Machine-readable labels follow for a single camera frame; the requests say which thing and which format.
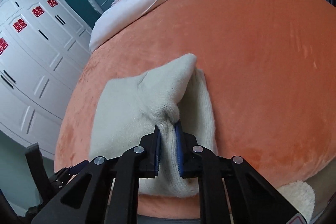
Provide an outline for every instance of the sticker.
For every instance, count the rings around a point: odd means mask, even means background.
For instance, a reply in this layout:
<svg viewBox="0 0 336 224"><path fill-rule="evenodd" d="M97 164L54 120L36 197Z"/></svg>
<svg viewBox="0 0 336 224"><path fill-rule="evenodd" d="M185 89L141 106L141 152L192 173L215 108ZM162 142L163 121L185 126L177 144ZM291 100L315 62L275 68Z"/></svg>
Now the sticker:
<svg viewBox="0 0 336 224"><path fill-rule="evenodd" d="M17 32L21 32L24 28L27 27L27 23L22 18L20 18L13 24L13 27Z"/></svg>
<svg viewBox="0 0 336 224"><path fill-rule="evenodd" d="M44 14L44 10L41 8L41 6L36 7L35 9L31 10L33 12L33 14L36 17L39 17L40 15Z"/></svg>
<svg viewBox="0 0 336 224"><path fill-rule="evenodd" d="M0 38L0 55L5 51L5 49L8 47L7 42L3 37Z"/></svg>
<svg viewBox="0 0 336 224"><path fill-rule="evenodd" d="M51 6L51 8L58 5L58 2L56 0L47 0L48 4Z"/></svg>
<svg viewBox="0 0 336 224"><path fill-rule="evenodd" d="M300 213L297 213L286 224L307 224L307 222L305 221L305 219L303 218L303 216Z"/></svg>

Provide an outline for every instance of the red chinese character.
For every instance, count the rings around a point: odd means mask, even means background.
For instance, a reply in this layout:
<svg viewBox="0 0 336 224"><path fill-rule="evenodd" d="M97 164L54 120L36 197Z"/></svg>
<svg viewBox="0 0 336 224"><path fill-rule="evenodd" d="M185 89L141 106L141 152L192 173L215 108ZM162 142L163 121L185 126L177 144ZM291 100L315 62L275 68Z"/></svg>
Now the red chinese character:
<svg viewBox="0 0 336 224"><path fill-rule="evenodd" d="M20 18L13 24L13 27L17 32L21 32L24 28L27 27L27 23L22 18Z"/></svg>
<svg viewBox="0 0 336 224"><path fill-rule="evenodd" d="M47 0L48 4L51 6L51 8L58 5L58 2L56 0Z"/></svg>
<svg viewBox="0 0 336 224"><path fill-rule="evenodd" d="M41 8L41 6L36 7L35 9L31 10L33 12L33 14L36 17L39 17L40 15L44 14L44 10Z"/></svg>
<svg viewBox="0 0 336 224"><path fill-rule="evenodd" d="M5 51L5 49L8 47L7 42L3 37L0 38L0 55Z"/></svg>

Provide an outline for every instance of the white wardrobe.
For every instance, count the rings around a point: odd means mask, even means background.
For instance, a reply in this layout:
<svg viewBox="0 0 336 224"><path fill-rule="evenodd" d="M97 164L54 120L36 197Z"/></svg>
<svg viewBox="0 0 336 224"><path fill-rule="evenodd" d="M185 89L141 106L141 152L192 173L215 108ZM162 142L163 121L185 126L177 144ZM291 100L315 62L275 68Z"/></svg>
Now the white wardrobe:
<svg viewBox="0 0 336 224"><path fill-rule="evenodd" d="M53 159L91 28L64 0L0 0L0 130Z"/></svg>

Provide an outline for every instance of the silver screw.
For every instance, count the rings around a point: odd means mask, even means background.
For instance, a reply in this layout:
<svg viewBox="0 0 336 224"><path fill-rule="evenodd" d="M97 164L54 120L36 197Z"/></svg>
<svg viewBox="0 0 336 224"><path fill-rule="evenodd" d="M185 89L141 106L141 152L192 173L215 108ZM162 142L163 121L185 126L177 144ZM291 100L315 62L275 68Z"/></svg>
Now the silver screw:
<svg viewBox="0 0 336 224"><path fill-rule="evenodd" d="M236 164L241 164L243 163L243 158L241 156L235 156L233 157L233 162L236 163Z"/></svg>
<svg viewBox="0 0 336 224"><path fill-rule="evenodd" d="M196 152L196 153L201 153L203 151L203 147L199 146L199 145L196 145L196 146L193 147L193 151Z"/></svg>
<svg viewBox="0 0 336 224"><path fill-rule="evenodd" d="M137 153L137 154L140 154L144 151L145 151L145 149L142 146L137 146L137 147L134 148L134 152Z"/></svg>
<svg viewBox="0 0 336 224"><path fill-rule="evenodd" d="M95 160L93 161L95 164L100 165L105 161L105 159L103 157L97 157L95 158Z"/></svg>

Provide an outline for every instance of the knitted garment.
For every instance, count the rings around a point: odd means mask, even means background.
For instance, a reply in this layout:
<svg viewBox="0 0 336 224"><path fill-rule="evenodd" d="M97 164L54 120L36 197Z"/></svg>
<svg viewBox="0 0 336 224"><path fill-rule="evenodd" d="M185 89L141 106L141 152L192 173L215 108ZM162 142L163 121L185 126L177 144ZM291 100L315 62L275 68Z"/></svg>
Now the knitted garment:
<svg viewBox="0 0 336 224"><path fill-rule="evenodd" d="M161 131L161 159L156 179L140 179L139 192L187 197L198 193L197 179L179 176L174 124L216 151L215 123L204 74L196 56L186 54L139 76L113 79L103 90L94 118L89 158L119 157L140 139Z"/></svg>

